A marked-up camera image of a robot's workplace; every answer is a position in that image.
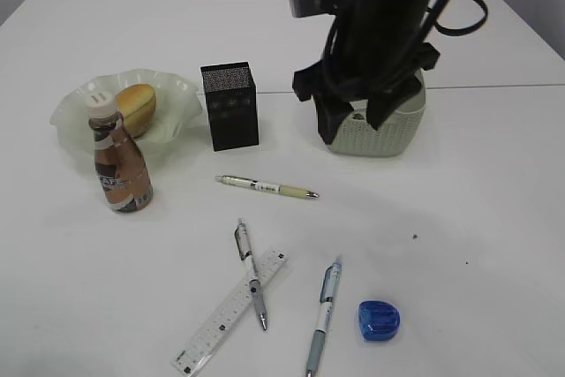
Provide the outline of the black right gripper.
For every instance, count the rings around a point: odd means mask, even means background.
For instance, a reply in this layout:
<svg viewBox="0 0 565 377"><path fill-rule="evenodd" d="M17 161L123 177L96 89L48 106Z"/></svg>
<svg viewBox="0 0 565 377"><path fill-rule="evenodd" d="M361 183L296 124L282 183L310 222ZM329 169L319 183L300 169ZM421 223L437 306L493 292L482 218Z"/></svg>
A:
<svg viewBox="0 0 565 377"><path fill-rule="evenodd" d="M371 89L410 62L421 44L421 21L429 0L354 0L335 16L335 33L328 37L329 52L319 62L297 71L292 88L300 101L313 97L318 133L326 145L334 142L349 102L366 98ZM367 100L366 121L375 130L404 103L415 97L422 83L412 76L399 86Z"/></svg>

